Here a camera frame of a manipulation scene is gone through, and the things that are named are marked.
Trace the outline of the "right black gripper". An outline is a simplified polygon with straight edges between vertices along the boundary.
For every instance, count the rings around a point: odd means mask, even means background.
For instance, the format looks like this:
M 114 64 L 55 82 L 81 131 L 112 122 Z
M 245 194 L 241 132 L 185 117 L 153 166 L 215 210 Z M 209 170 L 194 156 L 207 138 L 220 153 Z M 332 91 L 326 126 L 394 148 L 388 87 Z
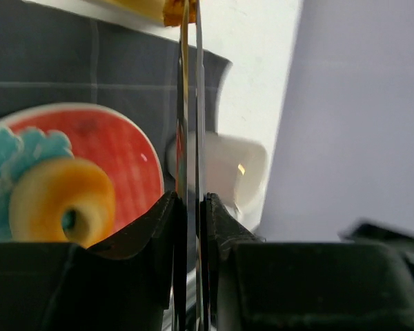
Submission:
M 414 274 L 414 232 L 367 218 L 360 218 L 339 233 L 342 240 L 387 245 L 400 253 Z

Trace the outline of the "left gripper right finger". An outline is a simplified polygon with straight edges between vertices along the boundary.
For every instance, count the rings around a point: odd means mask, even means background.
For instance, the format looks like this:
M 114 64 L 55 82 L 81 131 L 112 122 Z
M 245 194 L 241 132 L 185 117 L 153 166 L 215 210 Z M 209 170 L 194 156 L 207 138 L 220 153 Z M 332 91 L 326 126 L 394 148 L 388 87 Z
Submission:
M 218 330 L 414 330 L 414 274 L 377 243 L 264 242 L 207 196 Z

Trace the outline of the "bread slice back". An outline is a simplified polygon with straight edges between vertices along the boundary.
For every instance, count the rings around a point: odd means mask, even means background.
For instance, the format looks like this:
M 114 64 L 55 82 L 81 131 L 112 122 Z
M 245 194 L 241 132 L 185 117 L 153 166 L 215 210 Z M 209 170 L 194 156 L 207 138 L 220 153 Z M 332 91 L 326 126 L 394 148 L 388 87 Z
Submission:
M 163 23 L 166 27 L 177 27 L 183 23 L 185 5 L 187 6 L 188 23 L 197 20 L 197 0 L 165 0 L 163 7 Z

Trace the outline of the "orange bagel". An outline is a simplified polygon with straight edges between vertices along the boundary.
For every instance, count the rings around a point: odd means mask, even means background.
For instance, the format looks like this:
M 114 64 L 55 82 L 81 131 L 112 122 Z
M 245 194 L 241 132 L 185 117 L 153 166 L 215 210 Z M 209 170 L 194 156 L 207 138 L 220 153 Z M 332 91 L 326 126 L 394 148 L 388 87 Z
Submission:
M 108 175 L 91 161 L 43 161 L 15 185 L 9 223 L 15 241 L 70 241 L 88 248 L 113 231 L 115 189 Z

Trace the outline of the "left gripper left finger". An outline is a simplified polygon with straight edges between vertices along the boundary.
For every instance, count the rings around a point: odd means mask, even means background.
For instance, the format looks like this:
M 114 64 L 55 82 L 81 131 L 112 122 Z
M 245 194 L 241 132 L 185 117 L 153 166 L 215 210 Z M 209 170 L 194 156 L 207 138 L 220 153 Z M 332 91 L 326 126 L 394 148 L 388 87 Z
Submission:
M 160 330 L 177 206 L 167 192 L 90 248 L 0 243 L 0 330 Z

